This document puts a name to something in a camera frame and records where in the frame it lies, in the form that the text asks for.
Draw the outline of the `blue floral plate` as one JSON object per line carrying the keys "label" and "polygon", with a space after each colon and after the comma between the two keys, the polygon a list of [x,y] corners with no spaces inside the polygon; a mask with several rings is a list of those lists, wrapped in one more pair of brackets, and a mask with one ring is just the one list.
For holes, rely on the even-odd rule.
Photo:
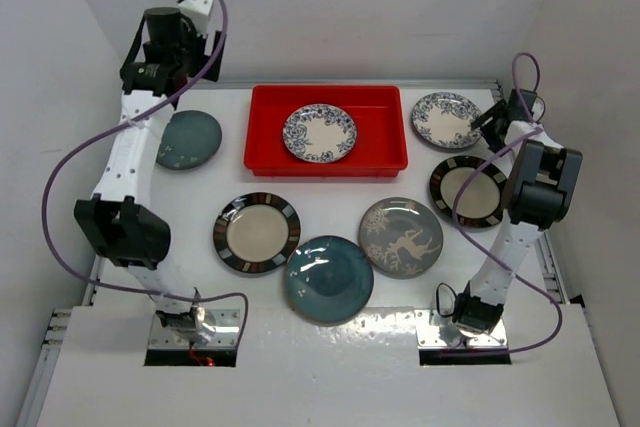
{"label": "blue floral plate", "polygon": [[286,149],[299,160],[327,164],[352,151],[358,129],[343,109],[330,104],[309,104],[287,118],[282,139]]}
{"label": "blue floral plate", "polygon": [[461,150],[481,139],[471,124],[482,111],[468,98],[452,92],[422,97],[411,111],[414,130],[429,144],[445,150]]}

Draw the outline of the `small teal plate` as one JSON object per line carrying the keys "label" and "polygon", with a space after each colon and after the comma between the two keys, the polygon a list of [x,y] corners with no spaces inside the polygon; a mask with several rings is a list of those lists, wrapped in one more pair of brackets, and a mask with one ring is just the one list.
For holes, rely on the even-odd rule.
{"label": "small teal plate", "polygon": [[198,110],[178,111],[166,126],[156,163],[184,171],[207,163],[222,143],[222,129],[212,115]]}

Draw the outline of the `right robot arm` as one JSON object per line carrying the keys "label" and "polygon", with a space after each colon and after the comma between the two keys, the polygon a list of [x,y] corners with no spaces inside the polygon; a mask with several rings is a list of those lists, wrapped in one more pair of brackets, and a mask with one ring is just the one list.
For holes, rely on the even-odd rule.
{"label": "right robot arm", "polygon": [[537,93],[513,89],[471,123],[489,150],[515,156],[501,194],[503,220],[479,271],[456,296],[453,323],[484,334],[501,319],[509,287],[532,244],[567,214],[583,155],[552,140],[533,113]]}

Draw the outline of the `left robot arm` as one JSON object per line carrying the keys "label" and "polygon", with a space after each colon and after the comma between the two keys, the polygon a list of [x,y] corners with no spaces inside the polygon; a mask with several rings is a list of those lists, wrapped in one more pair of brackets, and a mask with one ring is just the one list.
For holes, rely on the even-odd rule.
{"label": "left robot arm", "polygon": [[146,10],[120,70],[120,132],[100,181],[74,217],[94,251],[123,268],[155,303],[162,327],[194,339],[206,311],[169,254],[169,225],[150,209],[161,138],[174,115],[175,93],[204,64],[211,13],[204,7]]}

